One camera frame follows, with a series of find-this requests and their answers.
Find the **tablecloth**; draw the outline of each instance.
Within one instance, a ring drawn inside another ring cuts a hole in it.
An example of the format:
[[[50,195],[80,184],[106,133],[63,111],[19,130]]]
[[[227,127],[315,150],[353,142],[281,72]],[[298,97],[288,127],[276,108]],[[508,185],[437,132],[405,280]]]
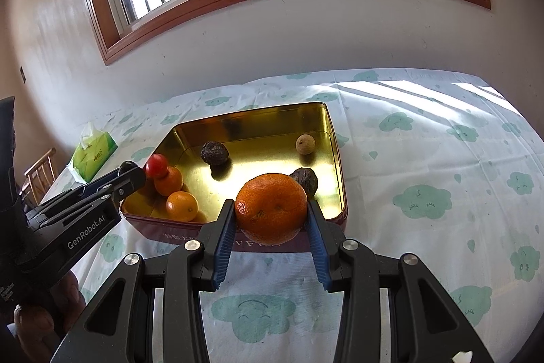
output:
[[[403,68],[320,71],[118,110],[94,120],[119,146],[99,175],[127,159],[144,165],[178,122],[307,101],[325,103],[333,121],[346,235],[378,254],[420,256],[493,358],[510,361],[544,311],[544,143],[480,78]],[[47,197],[72,186],[64,170]],[[173,248],[123,219],[73,270],[89,300],[125,254]],[[155,362],[162,360],[161,303],[159,292]],[[342,294],[323,291],[309,253],[233,252],[225,282],[201,293],[201,303],[212,363],[333,360]],[[382,318],[386,324],[384,311]],[[382,350],[387,361],[385,332]]]

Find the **metal tin box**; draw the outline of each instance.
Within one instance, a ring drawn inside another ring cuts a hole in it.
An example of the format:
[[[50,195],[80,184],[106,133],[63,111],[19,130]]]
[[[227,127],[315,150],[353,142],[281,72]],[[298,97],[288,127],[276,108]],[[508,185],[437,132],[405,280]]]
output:
[[[316,150],[301,156],[295,141],[301,134],[316,140]],[[221,142],[228,149],[229,161],[210,167],[200,158],[207,141]],[[169,165],[183,174],[183,190],[193,194],[199,213],[192,222],[170,220],[166,198],[155,192],[153,182],[124,200],[121,212],[145,237],[183,244],[197,237],[204,223],[214,221],[227,198],[236,199],[249,179],[268,172],[291,174],[302,166],[312,168],[319,180],[315,199],[326,219],[345,225],[347,204],[338,145],[325,104],[318,102],[273,106],[207,117],[176,125],[159,144],[155,153],[163,154]],[[279,246],[265,246],[237,232],[233,250],[251,252],[306,252],[306,232]]]

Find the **blue gripper pad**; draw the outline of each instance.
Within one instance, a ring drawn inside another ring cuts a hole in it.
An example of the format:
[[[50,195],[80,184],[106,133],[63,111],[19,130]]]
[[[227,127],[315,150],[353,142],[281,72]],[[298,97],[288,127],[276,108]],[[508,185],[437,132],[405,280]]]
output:
[[[316,216],[314,215],[311,206],[308,204],[308,217],[305,223],[306,232],[308,233],[309,248],[312,252],[313,265],[316,268],[317,279],[323,284],[323,289],[328,291],[333,284],[331,274],[328,267],[328,253],[321,237],[321,232],[317,226]]]
[[[235,241],[236,235],[236,218],[234,211],[228,217],[227,222],[221,232],[216,254],[214,256],[214,273],[211,277],[211,282],[214,288],[219,289],[219,285],[225,280],[227,275],[228,260],[231,256],[232,244]]]

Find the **small orange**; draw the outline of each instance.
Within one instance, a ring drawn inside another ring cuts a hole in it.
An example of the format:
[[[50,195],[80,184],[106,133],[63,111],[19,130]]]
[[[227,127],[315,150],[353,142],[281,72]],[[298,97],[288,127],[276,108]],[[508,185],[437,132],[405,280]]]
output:
[[[168,166],[167,175],[160,179],[153,180],[157,193],[164,197],[168,197],[170,194],[179,191],[183,186],[183,177],[179,169]]]
[[[198,211],[197,199],[185,191],[172,193],[167,199],[167,214],[172,220],[190,222],[197,216]]]
[[[236,196],[236,221],[249,239],[280,245],[300,231],[306,221],[306,204],[306,193],[293,178],[262,174],[246,182]]]

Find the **cherry tomato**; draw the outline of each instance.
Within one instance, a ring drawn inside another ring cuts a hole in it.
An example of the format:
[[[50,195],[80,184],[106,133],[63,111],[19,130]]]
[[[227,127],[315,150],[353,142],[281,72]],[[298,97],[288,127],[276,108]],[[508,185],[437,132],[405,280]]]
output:
[[[145,163],[145,175],[150,179],[159,179],[168,173],[168,160],[162,154],[154,154]]]

